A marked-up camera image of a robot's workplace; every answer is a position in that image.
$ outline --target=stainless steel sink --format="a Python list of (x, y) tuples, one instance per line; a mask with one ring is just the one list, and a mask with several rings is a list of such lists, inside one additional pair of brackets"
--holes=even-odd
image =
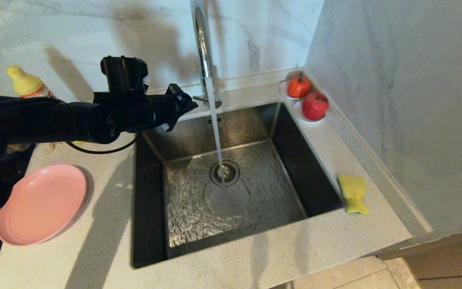
[(148, 266), (342, 207), (284, 104), (218, 115), (136, 144), (133, 266)]

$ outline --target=white countertop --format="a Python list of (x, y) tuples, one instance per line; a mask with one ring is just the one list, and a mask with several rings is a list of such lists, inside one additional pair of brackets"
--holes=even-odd
[[(220, 94), (218, 111), (285, 102), (278, 84)], [(328, 114), (333, 114), (331, 106)], [(209, 115), (199, 106), (182, 119)], [(78, 220), (65, 232), (42, 244), (0, 253), (0, 288), (270, 288), (300, 275), (358, 258), (411, 237), (361, 163), (328, 118), (317, 124), (297, 124), (337, 187), (338, 174), (366, 179), (369, 215), (344, 209), (291, 223), (267, 232), (167, 260), (142, 269), (131, 261), (131, 203), (134, 147), (108, 155), (89, 155), (65, 143), (39, 145), (28, 172), (53, 163), (82, 168), (89, 196)], [(132, 139), (123, 134), (110, 145), (85, 143), (86, 149), (117, 148)]]

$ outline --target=robotic arm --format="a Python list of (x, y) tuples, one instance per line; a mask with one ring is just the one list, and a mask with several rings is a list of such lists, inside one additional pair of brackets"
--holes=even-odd
[(170, 84), (164, 95), (146, 95), (148, 71), (141, 59), (104, 57), (101, 70), (109, 91), (94, 93), (93, 103), (0, 96), (0, 157), (12, 143), (110, 143), (123, 131), (157, 126), (171, 131), (181, 115), (198, 107), (177, 84)]

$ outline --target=floor tile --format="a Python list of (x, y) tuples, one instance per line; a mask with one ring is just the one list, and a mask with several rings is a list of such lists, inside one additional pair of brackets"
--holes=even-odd
[(386, 269), (375, 256), (357, 258), (292, 281), (293, 289), (334, 289)]
[(385, 260), (385, 264), (400, 289), (421, 289), (418, 281), (403, 258)]
[(270, 289), (293, 289), (293, 286), (291, 285), (291, 282), (288, 282), (281, 285), (277, 285), (276, 287), (272, 287)]
[(389, 270), (374, 273), (337, 289), (399, 289)]

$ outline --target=drain strainer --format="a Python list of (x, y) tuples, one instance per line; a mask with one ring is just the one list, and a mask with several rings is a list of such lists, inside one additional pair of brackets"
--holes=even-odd
[(220, 187), (228, 187), (240, 177), (240, 168), (238, 165), (227, 159), (222, 161), (223, 168), (218, 165), (218, 161), (211, 167), (209, 171), (209, 177), (215, 185), (220, 185)]

